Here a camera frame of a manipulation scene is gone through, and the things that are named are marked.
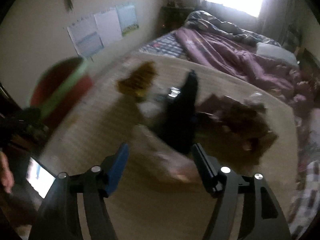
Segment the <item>person's left hand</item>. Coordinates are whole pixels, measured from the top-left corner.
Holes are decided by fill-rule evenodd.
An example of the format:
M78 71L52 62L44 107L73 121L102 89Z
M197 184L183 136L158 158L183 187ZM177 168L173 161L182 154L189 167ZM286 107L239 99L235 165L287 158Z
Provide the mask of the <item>person's left hand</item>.
M11 194L14 183L14 176L10 170L7 156L1 152L1 184L4 191Z

